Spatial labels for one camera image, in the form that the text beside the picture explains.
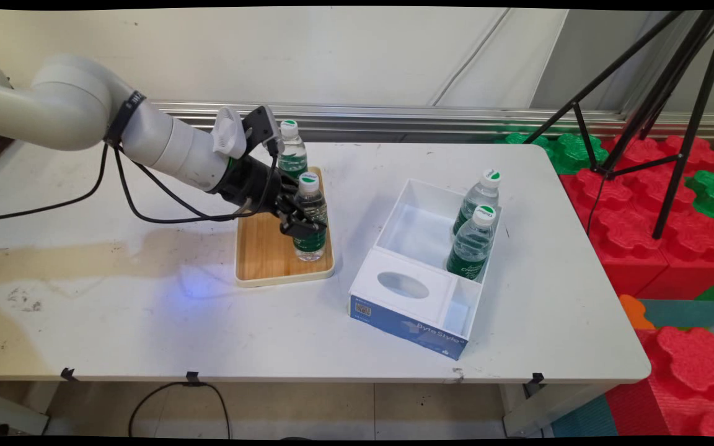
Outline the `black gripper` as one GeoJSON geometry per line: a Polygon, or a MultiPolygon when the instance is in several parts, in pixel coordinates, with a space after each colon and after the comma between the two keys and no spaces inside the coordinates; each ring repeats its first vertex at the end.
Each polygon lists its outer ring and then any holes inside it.
{"type": "Polygon", "coordinates": [[[238,206],[236,214],[274,214],[280,220],[281,234],[294,239],[325,234],[328,229],[326,221],[306,214],[295,194],[283,191],[283,179],[275,167],[249,155],[230,161],[209,193],[238,206]]]}

